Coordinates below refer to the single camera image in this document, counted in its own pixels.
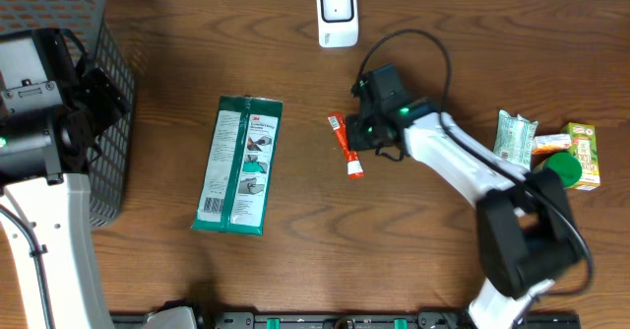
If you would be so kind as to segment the red Nescafe coffee stick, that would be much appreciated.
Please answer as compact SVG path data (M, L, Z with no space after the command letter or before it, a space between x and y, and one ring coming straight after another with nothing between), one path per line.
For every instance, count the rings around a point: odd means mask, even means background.
M337 141L346 158L346 173L350 179L359 179L364 176L364 170L360 163L358 152L349 148L347 138L347 126L344 117L340 113L331 113L327 116L335 133Z

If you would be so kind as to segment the green white package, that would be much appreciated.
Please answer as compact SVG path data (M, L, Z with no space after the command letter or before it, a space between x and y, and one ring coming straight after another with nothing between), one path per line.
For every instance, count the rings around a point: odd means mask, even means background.
M284 104L220 98L192 230L261 236Z

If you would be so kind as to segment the light blue wipes pack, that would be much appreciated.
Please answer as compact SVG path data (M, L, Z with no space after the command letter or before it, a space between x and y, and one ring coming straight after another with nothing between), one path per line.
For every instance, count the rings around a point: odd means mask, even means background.
M500 110L493 153L511 164L530 169L537 126L537 121Z

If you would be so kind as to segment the orange snack packet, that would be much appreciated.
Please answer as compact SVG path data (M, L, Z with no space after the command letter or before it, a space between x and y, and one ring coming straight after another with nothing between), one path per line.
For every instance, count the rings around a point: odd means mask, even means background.
M560 133L552 135L535 136L532 146L533 155L547 155L565 151L572 146L569 134Z

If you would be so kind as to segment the green lid jar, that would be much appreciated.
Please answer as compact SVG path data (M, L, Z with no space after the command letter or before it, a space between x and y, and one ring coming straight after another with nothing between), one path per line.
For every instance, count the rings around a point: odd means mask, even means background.
M572 187L582 177L580 162L567 152L559 152L551 155L533 168L533 172L542 172L546 169L553 170L562 181L565 188Z

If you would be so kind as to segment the green tea carton box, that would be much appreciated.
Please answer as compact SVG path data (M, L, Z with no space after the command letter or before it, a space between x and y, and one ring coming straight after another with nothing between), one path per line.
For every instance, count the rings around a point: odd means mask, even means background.
M569 122L563 129L571 138L567 152L581 165L582 176L572 185L573 189L592 191L600 186L599 154L594 125Z

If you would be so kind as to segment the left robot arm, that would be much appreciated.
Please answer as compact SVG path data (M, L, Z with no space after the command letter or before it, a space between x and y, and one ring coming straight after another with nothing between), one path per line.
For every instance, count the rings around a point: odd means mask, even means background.
M90 225L89 150L131 104L68 29L1 37L1 227L31 328L111 328Z

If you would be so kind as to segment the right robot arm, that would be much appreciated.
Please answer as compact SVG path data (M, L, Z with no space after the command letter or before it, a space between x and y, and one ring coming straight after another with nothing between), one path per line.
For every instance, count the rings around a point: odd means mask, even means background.
M363 99L345 119L348 146L385 156L398 147L433 169L475 210L485 280L461 320L466 328L512 328L567 270L593 258L560 177L531 173L493 155L428 100Z

